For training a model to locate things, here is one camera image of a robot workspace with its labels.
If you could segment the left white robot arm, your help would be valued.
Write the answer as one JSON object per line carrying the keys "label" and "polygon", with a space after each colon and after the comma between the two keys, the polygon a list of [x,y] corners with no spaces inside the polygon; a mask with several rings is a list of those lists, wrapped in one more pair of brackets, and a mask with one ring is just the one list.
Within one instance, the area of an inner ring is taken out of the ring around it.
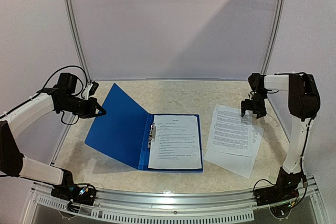
{"label": "left white robot arm", "polygon": [[98,83],[90,82],[75,94],[77,80],[74,74],[61,73],[52,88],[43,87],[27,102],[1,116],[1,172],[5,176],[56,185],[67,200],[77,197],[78,188],[65,180],[66,171],[26,157],[20,152],[16,139],[31,124],[51,112],[70,112],[81,119],[106,115],[106,110],[94,98]]}

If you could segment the printed paper sheet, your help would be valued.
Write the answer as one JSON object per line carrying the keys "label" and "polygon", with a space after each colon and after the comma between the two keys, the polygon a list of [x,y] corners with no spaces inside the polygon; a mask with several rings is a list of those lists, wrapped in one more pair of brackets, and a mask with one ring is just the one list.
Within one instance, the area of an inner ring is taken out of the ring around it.
{"label": "printed paper sheet", "polygon": [[199,116],[155,115],[155,140],[148,168],[156,170],[203,170]]}
{"label": "printed paper sheet", "polygon": [[208,135],[208,151],[252,157],[253,124],[251,112],[217,104]]}

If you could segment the blue file folder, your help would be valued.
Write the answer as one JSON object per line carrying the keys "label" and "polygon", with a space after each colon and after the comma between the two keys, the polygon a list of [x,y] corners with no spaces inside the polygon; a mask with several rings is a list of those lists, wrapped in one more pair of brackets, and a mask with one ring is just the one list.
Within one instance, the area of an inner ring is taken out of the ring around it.
{"label": "blue file folder", "polygon": [[150,126],[153,123],[154,116],[161,114],[147,112],[117,84],[113,84],[110,89],[103,103],[103,108],[106,109],[107,113],[95,118],[85,139],[86,145],[137,170],[178,173],[201,173],[203,171],[148,168]]}

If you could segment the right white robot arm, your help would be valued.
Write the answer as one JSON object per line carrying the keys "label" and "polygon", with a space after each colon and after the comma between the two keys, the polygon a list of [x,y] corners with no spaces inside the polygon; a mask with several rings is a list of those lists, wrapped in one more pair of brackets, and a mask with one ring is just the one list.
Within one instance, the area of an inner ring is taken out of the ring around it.
{"label": "right white robot arm", "polygon": [[276,201],[284,200],[291,194],[303,176],[303,159],[313,121],[321,106],[319,92],[313,75],[305,72],[277,73],[262,75],[252,73],[248,77],[251,97],[242,100],[240,115],[247,111],[256,118],[266,116],[265,100],[272,91],[286,91],[288,110],[291,115],[291,135],[287,156],[280,167],[277,181],[273,184],[271,196]]}

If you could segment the white paper sheet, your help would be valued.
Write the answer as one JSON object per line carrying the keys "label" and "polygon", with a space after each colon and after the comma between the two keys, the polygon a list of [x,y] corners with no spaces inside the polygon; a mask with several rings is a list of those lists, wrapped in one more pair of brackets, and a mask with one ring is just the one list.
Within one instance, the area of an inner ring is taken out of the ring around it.
{"label": "white paper sheet", "polygon": [[258,155],[264,129],[253,126],[253,155],[252,157],[238,156],[216,151],[206,151],[203,159],[230,172],[250,178],[253,166]]}

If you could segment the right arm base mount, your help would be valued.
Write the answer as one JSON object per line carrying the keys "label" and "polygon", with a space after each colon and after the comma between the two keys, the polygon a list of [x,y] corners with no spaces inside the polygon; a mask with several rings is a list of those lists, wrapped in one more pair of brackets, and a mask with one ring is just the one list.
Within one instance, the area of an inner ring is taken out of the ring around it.
{"label": "right arm base mount", "polygon": [[[266,182],[270,186],[257,187],[261,182]],[[293,198],[295,201],[298,201],[300,196],[298,185],[299,183],[282,181],[274,184],[267,179],[259,179],[253,186],[253,196],[258,207],[279,203]]]}

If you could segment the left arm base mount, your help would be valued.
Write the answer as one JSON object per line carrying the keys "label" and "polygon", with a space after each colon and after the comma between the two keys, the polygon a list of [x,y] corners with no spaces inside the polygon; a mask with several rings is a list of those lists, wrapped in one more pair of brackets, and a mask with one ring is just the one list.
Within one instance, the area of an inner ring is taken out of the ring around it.
{"label": "left arm base mount", "polygon": [[87,206],[93,206],[96,194],[96,188],[88,183],[56,185],[51,191],[53,197]]}

